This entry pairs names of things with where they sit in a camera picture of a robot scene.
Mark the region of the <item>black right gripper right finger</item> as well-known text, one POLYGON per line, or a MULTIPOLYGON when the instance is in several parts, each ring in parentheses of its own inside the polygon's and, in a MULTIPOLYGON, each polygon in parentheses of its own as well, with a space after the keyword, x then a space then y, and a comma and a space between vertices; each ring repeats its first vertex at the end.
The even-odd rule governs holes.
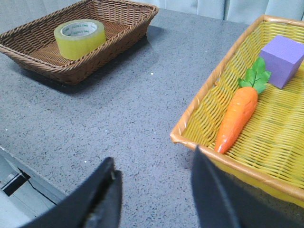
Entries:
POLYGON ((191 188, 202 228, 301 228, 235 183, 196 147, 191 188))

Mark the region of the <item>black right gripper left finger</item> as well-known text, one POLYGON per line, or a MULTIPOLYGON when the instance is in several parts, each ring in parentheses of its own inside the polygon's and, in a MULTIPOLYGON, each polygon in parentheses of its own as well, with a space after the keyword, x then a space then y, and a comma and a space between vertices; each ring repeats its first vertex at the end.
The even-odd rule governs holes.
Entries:
POLYGON ((112 157, 51 210, 26 224, 27 228, 117 228, 122 208, 122 173, 112 157))

